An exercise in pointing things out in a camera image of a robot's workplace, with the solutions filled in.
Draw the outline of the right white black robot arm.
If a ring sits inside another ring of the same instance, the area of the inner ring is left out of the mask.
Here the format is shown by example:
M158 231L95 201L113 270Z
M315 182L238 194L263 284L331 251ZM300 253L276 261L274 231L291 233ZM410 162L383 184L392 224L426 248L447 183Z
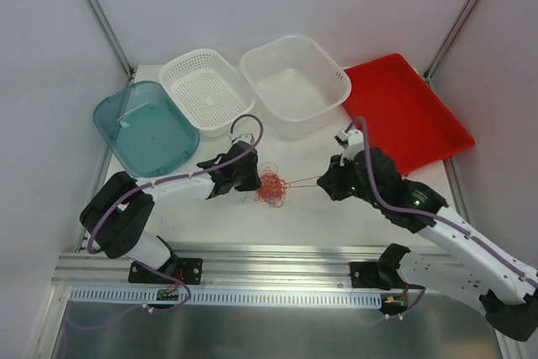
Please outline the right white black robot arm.
M361 264L359 282L390 290L404 284L432 289L478 313L498 332L527 341L537 329L537 270L512 257L464 220L422 182L402 177L378 148L351 160L334 155L317 184L333 201L369 203L391 223L439 246L459 267L429 261L390 244L376 262Z

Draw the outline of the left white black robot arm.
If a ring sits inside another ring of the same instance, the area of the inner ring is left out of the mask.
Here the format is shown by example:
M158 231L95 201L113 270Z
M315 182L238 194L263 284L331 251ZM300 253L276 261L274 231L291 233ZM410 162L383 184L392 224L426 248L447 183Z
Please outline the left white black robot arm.
M132 263L128 281L133 284L201 282L203 261L180 257L160 236L146 230L147 222L158 208L204 201L261 187L255 146L235 140L229 151L212 160L198 163L191 175L163 177L139 184L127 172L112 175L79 220L90 238L87 249L103 252L109 259L129 258Z

